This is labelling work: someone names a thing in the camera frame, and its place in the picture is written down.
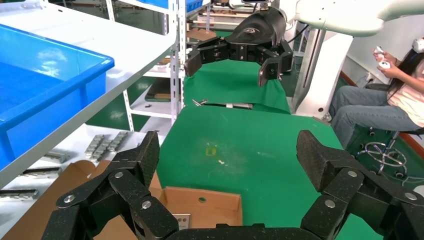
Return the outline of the seated person left hand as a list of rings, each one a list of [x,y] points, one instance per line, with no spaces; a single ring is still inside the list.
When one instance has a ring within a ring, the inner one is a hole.
[[[379,62],[377,69],[388,79],[398,78],[402,73],[397,66],[387,61]]]

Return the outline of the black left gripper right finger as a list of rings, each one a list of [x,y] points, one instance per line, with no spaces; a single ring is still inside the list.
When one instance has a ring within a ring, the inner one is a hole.
[[[371,173],[347,151],[321,144],[309,130],[299,132],[296,156],[320,194],[300,225],[317,239],[334,240],[350,215],[386,240],[423,239],[420,194]]]

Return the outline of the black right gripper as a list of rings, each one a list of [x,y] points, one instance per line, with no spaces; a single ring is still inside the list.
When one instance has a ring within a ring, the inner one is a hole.
[[[284,40],[287,21],[277,8],[259,10],[245,18],[224,39],[220,36],[192,45],[184,71],[192,77],[204,64],[223,60],[257,62],[259,87],[268,80],[281,80],[293,66],[294,53]]]

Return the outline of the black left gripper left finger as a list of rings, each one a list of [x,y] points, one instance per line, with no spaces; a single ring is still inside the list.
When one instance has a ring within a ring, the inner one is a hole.
[[[149,190],[159,154],[156,131],[117,153],[102,173],[56,201],[41,238],[92,240],[117,216],[139,240],[165,240],[177,232],[178,221]]]

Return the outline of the seated person right hand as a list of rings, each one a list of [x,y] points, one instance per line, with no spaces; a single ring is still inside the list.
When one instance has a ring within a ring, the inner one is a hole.
[[[378,62],[386,61],[395,65],[398,63],[398,59],[396,57],[392,56],[390,53],[385,51],[374,49],[373,56],[375,60]]]

